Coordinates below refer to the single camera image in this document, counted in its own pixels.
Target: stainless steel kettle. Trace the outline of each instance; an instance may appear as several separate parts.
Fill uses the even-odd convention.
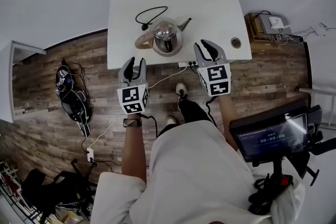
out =
[[[182,48],[182,31],[191,20],[192,18],[189,18],[184,23],[176,25],[170,18],[159,17],[153,21],[150,30],[135,41],[135,47],[154,49],[161,56],[175,55]]]

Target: sneaker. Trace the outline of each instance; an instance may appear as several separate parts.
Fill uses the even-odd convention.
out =
[[[179,110],[181,110],[180,107],[179,107],[179,102],[180,102],[180,100],[187,99],[187,96],[188,96],[187,93],[188,93],[188,91],[187,91],[186,85],[183,82],[179,82],[176,85],[176,94],[178,96],[177,107],[178,107]]]
[[[169,124],[177,124],[177,121],[174,117],[168,117],[166,119],[166,125],[169,125]]]

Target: wooden handle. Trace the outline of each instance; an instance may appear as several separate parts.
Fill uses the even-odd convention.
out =
[[[154,33],[153,31],[148,31],[147,33],[143,34],[135,41],[135,47],[137,49],[152,49],[154,43]]]

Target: wooden floor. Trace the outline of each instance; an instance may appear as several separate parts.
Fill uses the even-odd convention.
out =
[[[296,86],[308,86],[303,45],[253,45],[251,50],[251,61],[231,64],[232,98],[241,116],[268,110],[297,98],[308,100],[307,94],[295,92]],[[81,63],[86,72],[85,80],[94,108],[89,124],[91,135],[84,142],[84,148],[104,132],[121,110],[117,97],[118,70],[107,70],[106,33],[59,45],[49,49],[47,55],[32,56],[23,66],[15,66],[15,108],[26,107],[32,111],[49,108],[51,111],[35,118],[17,120],[14,124],[0,121],[2,151],[6,150],[17,163],[21,178],[25,178],[31,169],[38,168],[50,180],[62,170],[71,171],[70,162],[73,158],[78,159],[83,172],[89,166],[86,154],[81,149],[83,137],[76,123],[64,113],[55,94],[55,73],[62,58]],[[76,65],[72,67],[73,72],[79,71]],[[149,85],[180,70],[176,64],[149,66]],[[169,115],[183,123],[176,105],[175,85],[179,81],[187,85],[189,99],[206,109],[205,102],[209,97],[203,91],[198,76],[188,68],[150,90],[150,103],[146,114],[155,116],[159,131],[164,128],[165,119]],[[221,123],[217,104],[214,102],[211,108],[215,121]],[[120,164],[124,141],[123,119],[124,115],[120,115],[115,125],[93,146],[95,158],[115,160]],[[144,120],[143,125],[149,163],[155,141],[154,122],[151,119]],[[97,180],[99,174],[108,169],[104,163],[99,163],[92,173],[92,180]],[[112,165],[112,169],[120,172],[117,165]]]

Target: timer display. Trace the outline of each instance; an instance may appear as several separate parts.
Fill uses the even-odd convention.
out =
[[[265,129],[237,135],[249,157],[302,147],[307,135],[306,115],[302,114]]]

